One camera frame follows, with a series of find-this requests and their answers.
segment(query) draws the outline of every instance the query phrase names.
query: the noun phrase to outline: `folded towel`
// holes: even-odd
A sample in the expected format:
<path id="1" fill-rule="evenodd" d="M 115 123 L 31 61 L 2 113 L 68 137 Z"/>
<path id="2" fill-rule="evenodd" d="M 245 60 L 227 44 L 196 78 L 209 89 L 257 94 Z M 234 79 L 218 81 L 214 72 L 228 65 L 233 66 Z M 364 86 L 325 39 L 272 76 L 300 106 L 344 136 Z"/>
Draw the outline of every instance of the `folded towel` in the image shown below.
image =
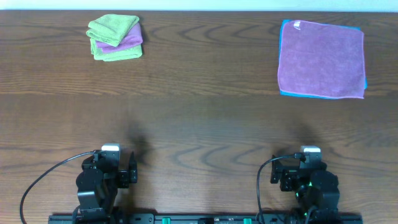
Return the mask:
<path id="1" fill-rule="evenodd" d="M 131 47 L 142 44 L 141 27 L 140 27 L 139 23 L 134 25 L 131 28 L 131 30 L 127 33 L 127 36 L 125 36 L 123 38 L 123 40 L 120 41 L 120 44 L 117 47 L 113 47 L 112 45 L 109 45 L 104 42 L 100 42 L 98 40 L 96 40 L 95 43 L 96 43 L 96 46 L 98 48 L 101 48 L 102 52 L 104 52 L 104 53 L 111 53 L 111 52 L 117 52 L 117 51 L 124 50 L 124 49 L 129 49 Z"/>
<path id="2" fill-rule="evenodd" d="M 125 60 L 132 58 L 139 58 L 142 55 L 141 44 L 135 47 L 131 47 L 126 50 L 121 50 L 113 53 L 103 53 L 101 49 L 97 48 L 95 39 L 90 39 L 91 43 L 91 54 L 94 55 L 95 60 L 103 60 L 104 62 L 113 62 L 117 60 Z"/>
<path id="3" fill-rule="evenodd" d="M 137 16 L 104 15 L 88 24 L 91 29 L 86 34 L 95 40 L 116 47 L 138 20 Z"/>
<path id="4" fill-rule="evenodd" d="M 364 34 L 347 27 L 291 21 L 282 28 L 278 83 L 293 96 L 363 98 Z"/>

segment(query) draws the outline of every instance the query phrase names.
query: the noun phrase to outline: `wooden table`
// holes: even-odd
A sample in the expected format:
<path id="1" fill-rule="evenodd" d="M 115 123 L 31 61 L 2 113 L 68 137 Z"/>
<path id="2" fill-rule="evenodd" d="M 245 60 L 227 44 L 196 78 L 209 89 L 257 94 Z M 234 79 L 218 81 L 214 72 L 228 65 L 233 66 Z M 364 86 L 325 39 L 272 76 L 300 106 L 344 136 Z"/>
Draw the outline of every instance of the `wooden table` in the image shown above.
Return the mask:
<path id="1" fill-rule="evenodd" d="M 93 59 L 87 24 L 109 13 L 141 18 L 143 57 Z M 365 100 L 279 95 L 286 18 L 362 28 Z M 45 170 L 106 142 L 137 154 L 139 183 L 117 199 L 129 211 L 256 213 L 259 165 L 314 144 L 339 177 L 341 211 L 397 223 L 397 35 L 385 13 L 1 11 L 0 223 L 20 223 L 21 196 Z M 82 160 L 32 189 L 28 223 L 72 212 Z M 297 206 L 270 171 L 263 206 Z"/>

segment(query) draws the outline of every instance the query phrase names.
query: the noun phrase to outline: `green towel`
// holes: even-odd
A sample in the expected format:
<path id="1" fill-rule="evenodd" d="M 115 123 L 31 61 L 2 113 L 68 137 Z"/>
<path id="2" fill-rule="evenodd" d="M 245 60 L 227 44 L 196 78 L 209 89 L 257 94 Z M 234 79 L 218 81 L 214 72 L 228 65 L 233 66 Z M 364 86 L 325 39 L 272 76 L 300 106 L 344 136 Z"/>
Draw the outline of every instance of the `green towel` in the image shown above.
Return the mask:
<path id="1" fill-rule="evenodd" d="M 137 16 L 104 15 L 88 24 L 91 29 L 86 34 L 95 40 L 117 47 L 138 20 Z"/>
<path id="2" fill-rule="evenodd" d="M 126 50 L 121 50 L 112 53 L 103 53 L 100 48 L 97 48 L 95 39 L 90 39 L 91 43 L 91 54 L 94 55 L 95 60 L 103 60 L 104 62 L 113 62 L 117 60 L 139 58 L 142 55 L 141 44 L 135 47 L 131 47 Z"/>

